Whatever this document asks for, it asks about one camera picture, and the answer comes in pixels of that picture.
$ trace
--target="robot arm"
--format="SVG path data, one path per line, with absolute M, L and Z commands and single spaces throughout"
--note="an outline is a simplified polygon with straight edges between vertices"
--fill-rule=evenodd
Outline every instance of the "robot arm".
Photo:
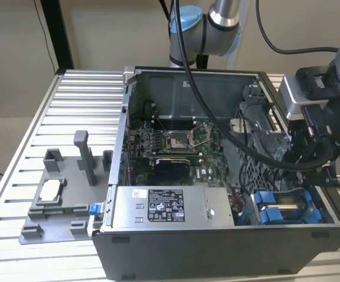
M 301 68 L 295 75 L 285 75 L 278 101 L 292 137 L 283 161 L 317 158 L 317 135 L 327 135 L 334 151 L 331 165 L 303 173 L 302 178 L 309 184 L 340 187 L 340 49 L 328 66 Z
M 171 15 L 171 66 L 183 66 L 191 80 L 190 70 L 186 65 L 192 65 L 197 54 L 223 55 L 231 49 L 238 40 L 239 3 L 216 0 L 208 15 L 201 15 L 200 9 L 197 12 L 189 6 L 180 10 L 178 20 L 184 38 L 181 45 L 187 59 L 184 59 L 186 57 L 180 52 L 180 36 L 176 34 L 175 18 Z M 196 86 L 192 88 L 196 95 Z M 322 147 L 325 147 L 328 140 L 327 143 L 331 144 L 328 159 L 338 163 L 322 170 L 319 165 L 320 169 L 306 172 L 304 176 L 308 174 L 308 181 L 312 184 L 340 186 L 340 51 L 336 56 L 336 64 L 300 69 L 295 76 L 285 76 L 278 97 L 278 107 L 287 113 L 288 133 L 291 135 L 291 144 L 282 164 L 312 163 L 322 159 L 321 156 L 325 155 L 325 148 L 322 150 Z
M 216 0 L 208 14 L 197 6 L 180 8 L 181 27 L 188 64 L 193 65 L 197 55 L 222 56 L 234 50 L 239 40 L 240 0 Z M 183 61 L 176 36 L 174 13 L 170 15 L 170 66 L 182 67 Z

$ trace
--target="blue latch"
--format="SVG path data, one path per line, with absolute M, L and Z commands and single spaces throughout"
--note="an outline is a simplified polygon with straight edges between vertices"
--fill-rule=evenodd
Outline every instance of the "blue latch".
M 89 205 L 89 215 L 90 216 L 98 216 L 100 215 L 102 209 L 102 203 L 90 204 Z
M 256 193 L 254 193 L 254 200 L 257 204 L 275 204 L 275 197 L 273 192 L 271 191 L 257 191 Z
M 261 221 L 263 224 L 267 224 L 273 221 L 283 220 L 281 211 L 277 207 L 269 207 L 260 212 Z

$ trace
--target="beige wall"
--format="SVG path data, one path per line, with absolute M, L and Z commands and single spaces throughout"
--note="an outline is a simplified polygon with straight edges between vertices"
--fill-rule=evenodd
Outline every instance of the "beige wall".
M 206 13 L 211 0 L 182 0 Z M 85 69 L 120 71 L 127 65 L 167 66 L 169 37 L 158 0 L 62 0 L 75 64 Z M 210 58 L 226 68 L 226 57 Z
M 261 0 L 260 12 L 268 37 L 279 48 L 340 47 L 340 0 Z M 333 57 L 332 53 L 280 55 L 272 51 L 258 29 L 252 1 L 237 69 L 294 73 L 304 66 L 327 65 Z
M 157 0 L 60 2 L 78 68 L 120 71 L 125 65 L 167 65 L 167 28 Z M 331 54 L 281 56 L 271 51 L 259 34 L 251 2 L 237 69 L 294 72 L 332 59 Z M 210 3 L 212 0 L 181 1 L 182 5 L 201 5 L 204 12 Z M 261 0 L 261 5 L 263 24 L 276 45 L 340 45 L 340 0 Z M 209 67 L 223 69 L 227 60 L 213 56 Z M 0 0 L 0 116 L 33 115 L 52 78 L 33 2 Z
M 0 0 L 0 117 L 34 115 L 52 79 L 33 2 Z

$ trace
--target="blue tab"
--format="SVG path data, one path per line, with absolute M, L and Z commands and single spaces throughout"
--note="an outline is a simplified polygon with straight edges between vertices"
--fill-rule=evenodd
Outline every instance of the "blue tab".
M 308 224 L 318 224 L 322 222 L 321 213 L 318 209 L 314 208 L 312 215 L 305 220 Z
M 254 193 L 253 196 L 254 196 L 254 200 L 256 201 L 256 204 L 260 204 L 262 202 L 262 198 L 259 192 Z
M 311 194 L 310 194 L 309 191 L 306 191 L 306 190 L 305 190 L 303 196 L 304 196 L 305 201 L 306 201 L 308 204 L 309 204 L 310 202 L 312 202 L 312 196 L 311 196 Z
M 102 208 L 102 204 L 90 204 L 89 205 L 89 215 L 90 216 L 100 215 L 101 208 Z
M 203 10 L 199 6 L 182 6 L 180 7 L 180 26 L 181 31 L 187 31 L 194 27 L 202 18 Z M 175 14 L 171 13 L 171 33 L 176 33 Z
M 275 204 L 275 197 L 273 192 L 270 191 L 258 191 L 262 198 L 263 203 Z
M 283 220 L 281 211 L 277 207 L 269 207 L 260 212 L 261 221 L 263 224 L 271 221 Z

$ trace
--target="black connector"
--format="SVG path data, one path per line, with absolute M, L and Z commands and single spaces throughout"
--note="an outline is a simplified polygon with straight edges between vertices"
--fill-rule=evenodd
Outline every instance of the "black connector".
M 304 106 L 301 111 L 308 127 L 308 133 L 315 141 L 328 137 L 328 126 L 325 124 L 320 105 Z

